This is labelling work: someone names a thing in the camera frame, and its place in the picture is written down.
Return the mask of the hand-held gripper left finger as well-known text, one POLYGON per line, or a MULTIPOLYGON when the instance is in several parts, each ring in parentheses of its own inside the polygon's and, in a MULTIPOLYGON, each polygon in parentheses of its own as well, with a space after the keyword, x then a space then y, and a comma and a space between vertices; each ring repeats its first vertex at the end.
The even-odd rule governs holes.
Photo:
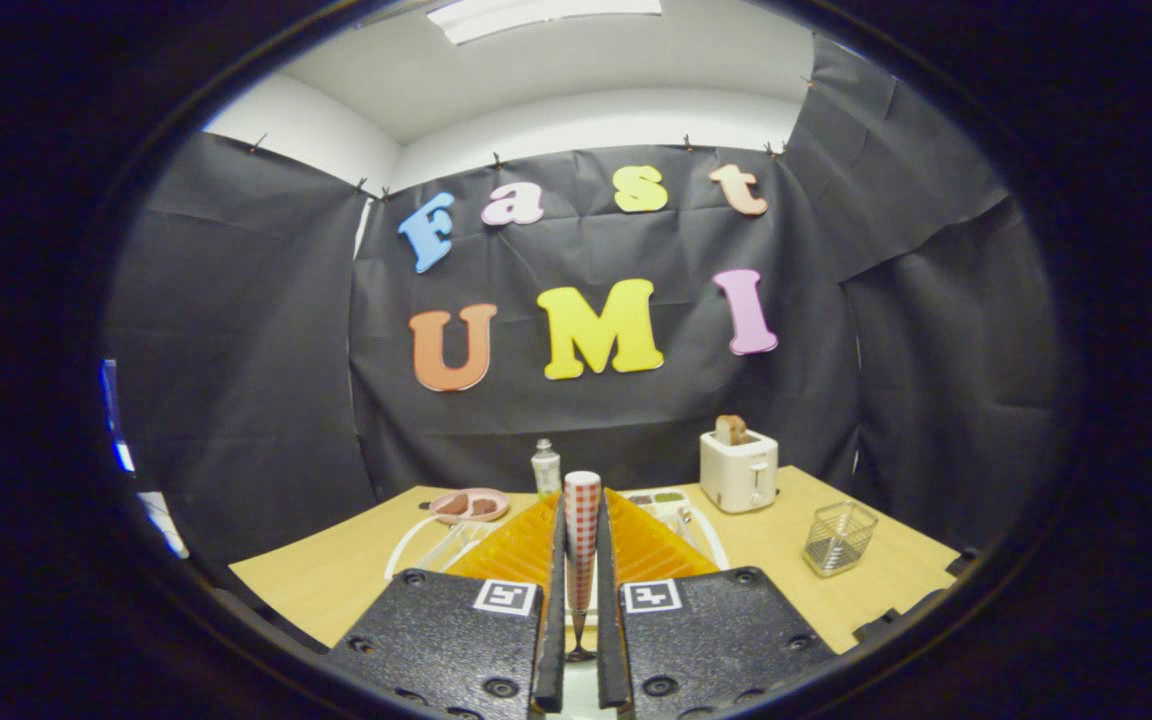
POLYGON ((326 661, 397 700, 461 719, 558 714, 564 546, 563 498, 545 498, 449 569, 399 571, 326 661))

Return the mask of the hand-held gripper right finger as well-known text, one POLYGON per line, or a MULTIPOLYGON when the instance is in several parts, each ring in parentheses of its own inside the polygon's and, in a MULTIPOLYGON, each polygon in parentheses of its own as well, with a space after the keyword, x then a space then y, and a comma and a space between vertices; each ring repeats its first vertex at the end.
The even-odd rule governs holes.
POLYGON ((596 546, 596 692, 622 719, 744 710, 835 661, 767 573, 712 568, 614 491, 604 493, 596 546))

